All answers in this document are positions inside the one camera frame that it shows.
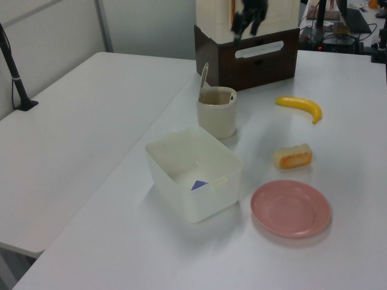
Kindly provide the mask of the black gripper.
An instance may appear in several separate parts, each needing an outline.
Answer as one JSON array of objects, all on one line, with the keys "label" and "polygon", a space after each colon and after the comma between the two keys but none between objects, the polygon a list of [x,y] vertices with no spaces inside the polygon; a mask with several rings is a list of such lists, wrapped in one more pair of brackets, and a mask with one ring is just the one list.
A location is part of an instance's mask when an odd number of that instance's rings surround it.
[{"label": "black gripper", "polygon": [[268,0],[242,0],[243,10],[236,12],[233,18],[231,31],[234,41],[240,41],[244,30],[246,29],[246,13],[252,15],[250,34],[256,36],[258,28],[266,19]]}]

